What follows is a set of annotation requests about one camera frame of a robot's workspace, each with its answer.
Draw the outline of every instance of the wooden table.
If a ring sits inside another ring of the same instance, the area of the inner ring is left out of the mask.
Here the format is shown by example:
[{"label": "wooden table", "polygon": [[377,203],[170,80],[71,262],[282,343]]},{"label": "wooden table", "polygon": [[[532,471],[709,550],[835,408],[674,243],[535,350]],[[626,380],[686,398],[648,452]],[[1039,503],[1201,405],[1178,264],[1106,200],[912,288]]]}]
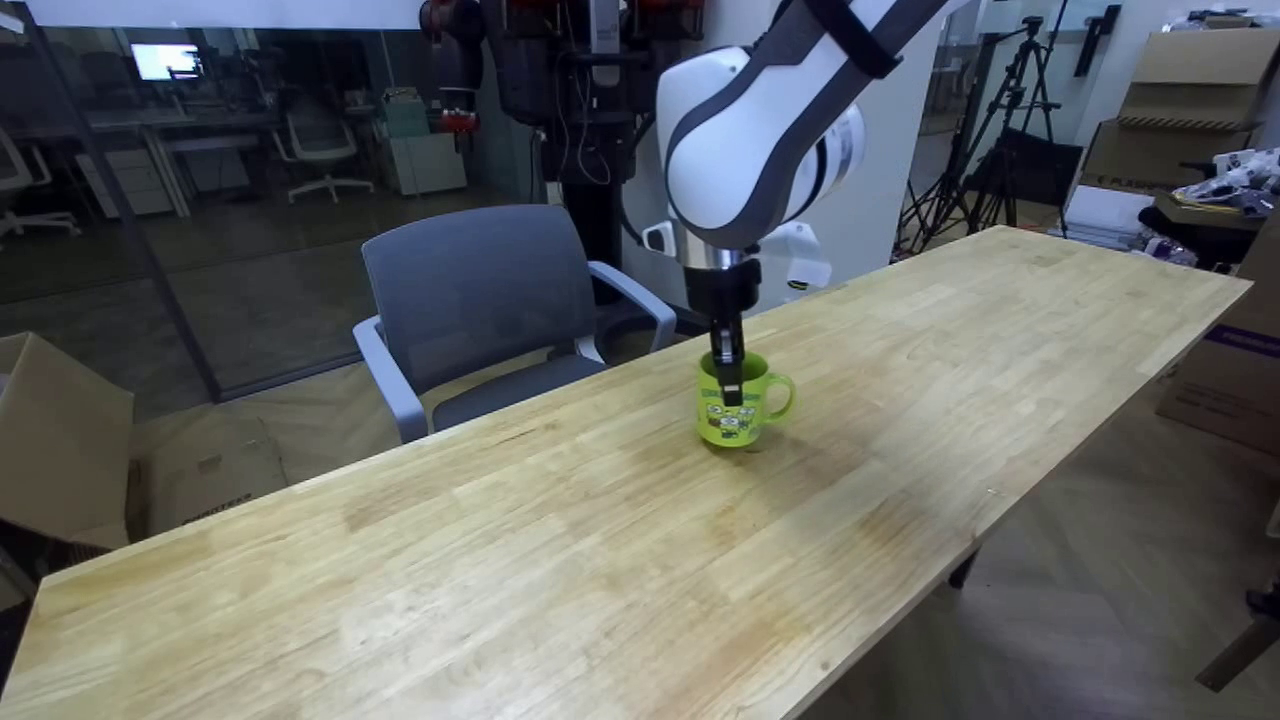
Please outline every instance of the wooden table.
[{"label": "wooden table", "polygon": [[798,385],[693,435],[681,343],[43,580],[2,716],[788,716],[1238,279],[984,231],[762,312]]}]

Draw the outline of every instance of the mug handle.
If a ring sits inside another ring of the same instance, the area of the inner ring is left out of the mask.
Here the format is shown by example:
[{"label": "mug handle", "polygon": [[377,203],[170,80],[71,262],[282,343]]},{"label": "mug handle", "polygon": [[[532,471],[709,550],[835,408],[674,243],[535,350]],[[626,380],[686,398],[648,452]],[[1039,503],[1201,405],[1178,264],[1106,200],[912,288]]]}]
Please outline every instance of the mug handle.
[{"label": "mug handle", "polygon": [[784,416],[790,413],[790,405],[795,405],[795,385],[790,385],[790,377],[766,372],[766,377],[762,377],[761,405],[762,405],[762,422],[766,422],[766,426],[770,426],[770,422],[784,422]]}]

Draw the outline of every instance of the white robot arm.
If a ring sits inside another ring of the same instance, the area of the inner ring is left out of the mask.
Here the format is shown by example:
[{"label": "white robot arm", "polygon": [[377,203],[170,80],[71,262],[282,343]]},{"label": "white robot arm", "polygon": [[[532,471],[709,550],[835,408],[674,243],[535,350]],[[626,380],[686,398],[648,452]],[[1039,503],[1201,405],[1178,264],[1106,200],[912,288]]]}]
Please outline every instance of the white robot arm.
[{"label": "white robot arm", "polygon": [[722,405],[739,405],[757,243],[854,162],[851,101],[946,0],[784,0],[752,50],[660,78],[655,131],[693,312],[712,332]]}]

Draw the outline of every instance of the gray office chair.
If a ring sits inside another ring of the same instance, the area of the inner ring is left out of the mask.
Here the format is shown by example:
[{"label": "gray office chair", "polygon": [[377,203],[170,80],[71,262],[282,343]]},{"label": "gray office chair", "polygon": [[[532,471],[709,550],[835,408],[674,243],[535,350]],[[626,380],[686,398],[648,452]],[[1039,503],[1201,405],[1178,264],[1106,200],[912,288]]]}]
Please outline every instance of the gray office chair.
[{"label": "gray office chair", "polygon": [[[377,315],[354,325],[398,442],[427,435],[585,380],[605,367],[592,325],[592,277],[653,315],[653,343],[674,312],[632,277],[585,255],[562,207],[502,203],[390,230],[364,243]],[[547,350],[542,364],[502,372],[423,408],[423,391]]]},{"label": "gray office chair", "polygon": [[[38,187],[38,186],[51,186],[43,154],[32,148],[32,165],[29,165],[29,155],[0,128],[0,191],[25,191],[25,187]],[[75,224],[71,212],[17,218],[17,212],[2,207],[0,235],[25,235],[29,230],[60,230],[60,231],[80,235],[80,224]]]},{"label": "gray office chair", "polygon": [[322,171],[306,186],[288,187],[288,203],[296,203],[301,195],[310,195],[310,191],[327,191],[331,203],[339,200],[335,195],[339,187],[370,191],[370,180],[364,180],[364,178],[331,178],[331,170],[353,162],[359,148],[354,148],[353,128],[320,103],[301,103],[282,115],[282,141],[276,131],[276,154],[282,165],[310,165]]}]

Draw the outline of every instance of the chair armrest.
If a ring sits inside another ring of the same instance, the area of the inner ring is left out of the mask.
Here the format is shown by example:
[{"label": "chair armrest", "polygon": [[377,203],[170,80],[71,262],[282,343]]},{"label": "chair armrest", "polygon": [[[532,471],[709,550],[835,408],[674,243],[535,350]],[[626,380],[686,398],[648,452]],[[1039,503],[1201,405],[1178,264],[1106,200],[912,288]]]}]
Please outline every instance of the chair armrest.
[{"label": "chair armrest", "polygon": [[655,293],[648,293],[644,283],[636,283],[626,271],[586,262],[592,277],[608,288],[617,288],[621,295],[626,295],[632,304],[639,304],[653,315],[653,341],[648,352],[663,350],[674,335],[674,312],[672,304],[663,304]]},{"label": "chair armrest", "polygon": [[427,413],[416,402],[411,385],[404,380],[390,350],[382,343],[378,319],[377,315],[359,319],[353,330],[353,335],[354,335],[354,350],[359,350],[382,405],[394,416],[398,442],[406,446],[406,442],[427,435],[430,431]]},{"label": "chair armrest", "polygon": [[278,131],[272,131],[272,146],[276,146],[276,154],[278,154],[282,165],[296,165],[296,155],[282,148],[282,136],[278,136]]},{"label": "chair armrest", "polygon": [[353,154],[359,154],[359,141],[354,141],[354,131],[353,131],[353,123],[342,123],[342,148],[353,148]]},{"label": "chair armrest", "polygon": [[51,171],[43,165],[43,154],[32,146],[32,186],[51,186]]}]

